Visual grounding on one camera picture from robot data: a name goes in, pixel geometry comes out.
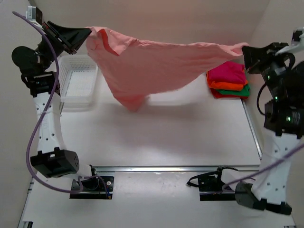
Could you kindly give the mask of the salmon pink t-shirt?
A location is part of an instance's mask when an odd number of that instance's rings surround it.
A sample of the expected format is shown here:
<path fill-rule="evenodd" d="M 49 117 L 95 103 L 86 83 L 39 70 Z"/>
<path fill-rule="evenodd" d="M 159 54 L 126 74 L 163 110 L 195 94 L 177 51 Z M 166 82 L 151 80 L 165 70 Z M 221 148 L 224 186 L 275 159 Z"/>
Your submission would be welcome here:
<path fill-rule="evenodd" d="M 243 55 L 246 43 L 172 44 L 140 40 L 107 27 L 90 27 L 87 54 L 114 98 L 136 112 L 151 94 L 181 89 L 202 73 Z"/>

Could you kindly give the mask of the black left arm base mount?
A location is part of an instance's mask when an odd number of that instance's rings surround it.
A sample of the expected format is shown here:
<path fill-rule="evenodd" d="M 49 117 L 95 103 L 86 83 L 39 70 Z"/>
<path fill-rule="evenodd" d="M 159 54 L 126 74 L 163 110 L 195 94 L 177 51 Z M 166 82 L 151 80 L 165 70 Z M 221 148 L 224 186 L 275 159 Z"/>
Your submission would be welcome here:
<path fill-rule="evenodd" d="M 111 200 L 113 198 L 114 190 L 114 176 L 102 176 L 105 187 L 100 179 L 89 179 L 82 181 L 83 191 L 77 194 L 70 194 L 70 199 L 81 200 Z"/>

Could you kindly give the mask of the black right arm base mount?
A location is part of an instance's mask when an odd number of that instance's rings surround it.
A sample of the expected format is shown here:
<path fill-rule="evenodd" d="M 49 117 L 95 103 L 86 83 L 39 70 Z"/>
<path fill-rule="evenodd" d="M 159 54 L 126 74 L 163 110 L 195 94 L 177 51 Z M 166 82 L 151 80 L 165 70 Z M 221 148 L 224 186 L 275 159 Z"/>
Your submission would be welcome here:
<path fill-rule="evenodd" d="M 221 176 L 224 169 L 238 171 L 232 167 L 219 166 L 215 171 L 191 177 L 186 185 L 199 188 L 200 201 L 235 201 L 234 193 L 222 191 L 224 182 Z"/>

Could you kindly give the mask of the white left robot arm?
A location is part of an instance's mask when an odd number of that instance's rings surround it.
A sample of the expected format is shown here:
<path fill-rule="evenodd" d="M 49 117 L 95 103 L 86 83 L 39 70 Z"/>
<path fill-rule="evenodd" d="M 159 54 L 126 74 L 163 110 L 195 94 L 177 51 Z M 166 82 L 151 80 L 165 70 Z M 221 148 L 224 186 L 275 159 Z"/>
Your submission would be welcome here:
<path fill-rule="evenodd" d="M 42 41 L 33 50 L 19 46 L 12 60 L 21 71 L 21 80 L 33 97 L 38 122 L 33 136 L 38 136 L 37 154 L 26 154 L 31 174 L 40 172 L 46 178 L 77 179 L 93 175 L 93 168 L 80 162 L 74 151 L 67 150 L 61 131 L 61 92 L 59 70 L 48 71 L 51 63 L 59 65 L 62 52 L 75 54 L 90 35 L 88 28 L 65 28 L 51 21 L 42 23 Z"/>

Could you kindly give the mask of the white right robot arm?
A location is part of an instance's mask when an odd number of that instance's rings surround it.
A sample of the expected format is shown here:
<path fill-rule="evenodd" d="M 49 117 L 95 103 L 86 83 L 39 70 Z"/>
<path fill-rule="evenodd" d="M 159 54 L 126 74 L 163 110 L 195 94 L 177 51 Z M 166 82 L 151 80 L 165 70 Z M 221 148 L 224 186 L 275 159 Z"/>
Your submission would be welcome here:
<path fill-rule="evenodd" d="M 242 48 L 247 73 L 260 74 L 271 100 L 264 106 L 263 157 L 255 181 L 238 181 L 238 204 L 257 210 L 290 215 L 286 202 L 286 184 L 291 156 L 303 148 L 304 135 L 304 64 L 296 63 L 294 53 L 301 46 L 271 43 L 266 47 Z"/>

